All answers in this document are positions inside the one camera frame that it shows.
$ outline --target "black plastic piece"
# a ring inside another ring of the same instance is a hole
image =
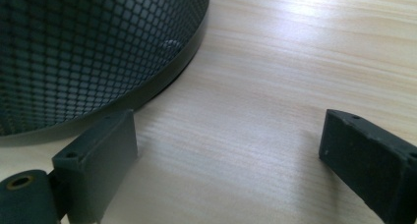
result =
[[[137,157],[132,111],[104,118],[57,153],[56,177],[69,182],[74,203],[70,222],[99,221]]]
[[[56,224],[58,220],[46,173],[29,170],[0,183],[0,223]]]
[[[328,110],[320,158],[384,222],[414,223],[417,147],[361,117]]]
[[[30,170],[0,183],[0,224],[99,222],[138,157],[131,110],[114,113],[53,158],[54,170]]]

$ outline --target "wood grain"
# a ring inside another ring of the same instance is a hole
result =
[[[417,144],[416,60],[417,0],[211,0],[102,223],[382,223],[319,160],[325,113]],[[0,176],[50,171],[70,140],[0,147]]]

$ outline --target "mesh grille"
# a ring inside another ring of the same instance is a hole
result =
[[[87,114],[155,76],[209,0],[0,0],[0,136]]]

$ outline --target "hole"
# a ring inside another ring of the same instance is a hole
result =
[[[18,187],[18,186],[21,186],[21,185],[25,184],[28,181],[30,181],[29,177],[19,178],[18,180],[14,181],[12,183],[12,186],[13,187]]]
[[[17,190],[17,189],[20,189],[20,188],[23,188],[23,187],[27,186],[28,184],[31,183],[31,181],[33,181],[33,176],[19,177],[19,178],[16,178],[15,180],[9,182],[7,184],[7,189]]]
[[[78,154],[76,152],[69,152],[67,153],[67,155],[65,155],[65,157],[67,158],[73,158],[73,157],[77,157]]]

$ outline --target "wooden table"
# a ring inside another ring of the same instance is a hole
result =
[[[102,223],[383,223],[319,160],[325,113],[417,144],[416,61],[417,0],[211,0]],[[1,146],[0,177],[51,171],[71,140]]]

